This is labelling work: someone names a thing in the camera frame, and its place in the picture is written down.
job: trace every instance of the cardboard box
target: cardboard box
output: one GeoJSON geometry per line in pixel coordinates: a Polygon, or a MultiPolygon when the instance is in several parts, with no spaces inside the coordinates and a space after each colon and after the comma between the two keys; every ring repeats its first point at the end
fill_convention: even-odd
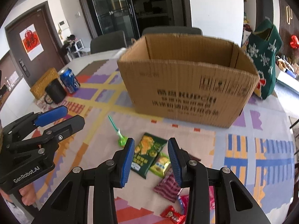
{"type": "Polygon", "coordinates": [[[200,35],[149,34],[118,60],[136,112],[230,127],[259,80],[234,43],[200,35]]]}

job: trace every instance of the black mug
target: black mug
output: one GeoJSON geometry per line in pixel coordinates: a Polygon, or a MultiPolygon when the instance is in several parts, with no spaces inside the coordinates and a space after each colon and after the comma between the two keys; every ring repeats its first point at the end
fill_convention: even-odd
{"type": "Polygon", "coordinates": [[[45,91],[47,95],[44,97],[44,101],[46,102],[46,104],[49,105],[53,102],[55,104],[59,104],[66,97],[66,91],[58,79],[54,79],[53,81],[51,81],[49,85],[45,88],[45,91]]]}

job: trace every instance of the dark gray chair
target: dark gray chair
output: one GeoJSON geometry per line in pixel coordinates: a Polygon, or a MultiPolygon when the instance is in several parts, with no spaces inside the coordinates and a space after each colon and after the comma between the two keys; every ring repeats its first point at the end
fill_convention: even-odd
{"type": "Polygon", "coordinates": [[[122,30],[100,35],[90,42],[90,53],[126,48],[126,37],[122,30]]]}
{"type": "Polygon", "coordinates": [[[184,26],[156,26],[145,28],[142,32],[142,35],[145,34],[189,34],[189,35],[202,35],[202,31],[199,28],[190,28],[184,26]]]}

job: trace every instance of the yellow basket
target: yellow basket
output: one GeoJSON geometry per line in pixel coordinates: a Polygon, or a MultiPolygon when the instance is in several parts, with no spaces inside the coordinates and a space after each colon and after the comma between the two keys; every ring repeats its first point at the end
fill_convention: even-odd
{"type": "Polygon", "coordinates": [[[44,95],[45,88],[51,81],[59,78],[59,75],[55,68],[50,68],[47,72],[31,87],[30,92],[33,96],[39,100],[44,95]]]}

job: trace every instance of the brown door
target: brown door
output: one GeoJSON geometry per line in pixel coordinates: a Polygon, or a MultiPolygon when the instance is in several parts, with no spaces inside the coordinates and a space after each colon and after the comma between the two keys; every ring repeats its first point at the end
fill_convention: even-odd
{"type": "Polygon", "coordinates": [[[6,33],[9,47],[30,87],[49,68],[59,71],[64,66],[50,34],[44,9],[22,17],[6,33]]]}

